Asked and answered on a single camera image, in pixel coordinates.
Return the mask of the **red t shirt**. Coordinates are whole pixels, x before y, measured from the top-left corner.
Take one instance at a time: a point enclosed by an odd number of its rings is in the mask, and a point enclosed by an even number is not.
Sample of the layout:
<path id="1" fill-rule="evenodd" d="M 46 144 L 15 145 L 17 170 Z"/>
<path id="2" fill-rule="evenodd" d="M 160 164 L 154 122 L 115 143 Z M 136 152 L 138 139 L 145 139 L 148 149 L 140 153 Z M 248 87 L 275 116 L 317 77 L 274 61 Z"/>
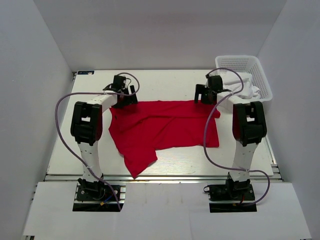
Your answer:
<path id="1" fill-rule="evenodd" d="M 153 162 L 157 150 L 207 146 L 219 147 L 213 105 L 187 101 L 141 101 L 110 109 L 108 128 L 124 164 L 136 178 Z"/>

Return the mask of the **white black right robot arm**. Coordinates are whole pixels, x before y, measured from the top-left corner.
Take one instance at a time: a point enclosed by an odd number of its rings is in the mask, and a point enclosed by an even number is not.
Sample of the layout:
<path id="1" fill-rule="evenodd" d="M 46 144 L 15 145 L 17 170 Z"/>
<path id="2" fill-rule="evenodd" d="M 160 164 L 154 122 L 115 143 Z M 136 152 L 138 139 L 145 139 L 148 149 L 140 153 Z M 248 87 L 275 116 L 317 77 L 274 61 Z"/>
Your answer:
<path id="1" fill-rule="evenodd" d="M 194 102 L 215 104 L 204 127 L 204 154 L 214 166 L 228 170 L 225 182 L 226 195 L 236 200 L 250 188 L 250 169 L 258 144 L 267 134 L 264 107 L 260 101 L 247 101 L 235 93 L 223 88 L 223 79 L 219 75 L 206 75 L 206 84 L 195 87 Z M 232 134 L 236 141 L 232 167 L 219 165 L 210 159 L 207 153 L 207 129 L 209 120 L 217 106 L 223 106 L 232 112 Z"/>

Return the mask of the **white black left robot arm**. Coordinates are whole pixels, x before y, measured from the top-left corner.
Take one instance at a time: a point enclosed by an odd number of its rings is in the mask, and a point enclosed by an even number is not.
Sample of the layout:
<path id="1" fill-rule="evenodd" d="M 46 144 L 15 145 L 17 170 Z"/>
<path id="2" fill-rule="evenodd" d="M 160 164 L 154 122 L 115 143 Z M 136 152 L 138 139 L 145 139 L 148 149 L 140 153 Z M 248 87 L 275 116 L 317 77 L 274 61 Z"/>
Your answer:
<path id="1" fill-rule="evenodd" d="M 106 193 L 98 153 L 98 141 L 103 133 L 103 113 L 111 107 L 123 108 L 138 103 L 135 87 L 127 83 L 130 78 L 126 74 L 116 74 L 102 94 L 89 101 L 77 101 L 73 108 L 70 133 L 83 161 L 83 175 L 78 182 L 96 200 Z"/>

